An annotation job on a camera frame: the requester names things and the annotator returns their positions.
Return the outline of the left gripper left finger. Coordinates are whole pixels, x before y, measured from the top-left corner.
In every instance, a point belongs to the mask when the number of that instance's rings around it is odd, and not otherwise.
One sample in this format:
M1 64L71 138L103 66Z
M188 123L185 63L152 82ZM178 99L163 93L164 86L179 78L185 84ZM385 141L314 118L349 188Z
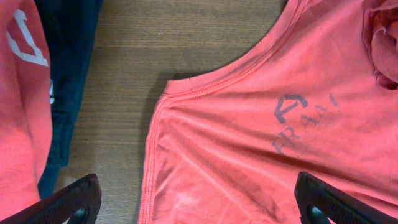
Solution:
M1 224L95 224L101 197L97 175L88 174Z

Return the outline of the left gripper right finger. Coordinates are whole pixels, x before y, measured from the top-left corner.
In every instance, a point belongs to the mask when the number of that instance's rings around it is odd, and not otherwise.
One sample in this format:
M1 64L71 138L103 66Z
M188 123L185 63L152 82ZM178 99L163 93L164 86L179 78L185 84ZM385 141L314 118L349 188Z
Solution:
M391 217L307 173L294 191L302 224L397 224Z

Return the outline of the salmon red t-shirt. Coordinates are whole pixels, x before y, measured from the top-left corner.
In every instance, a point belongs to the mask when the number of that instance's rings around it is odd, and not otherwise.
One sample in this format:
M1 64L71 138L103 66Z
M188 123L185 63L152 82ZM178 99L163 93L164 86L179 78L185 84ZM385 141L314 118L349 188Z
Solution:
M309 172L397 216L397 1L289 0L239 60L171 80L140 223L298 223Z

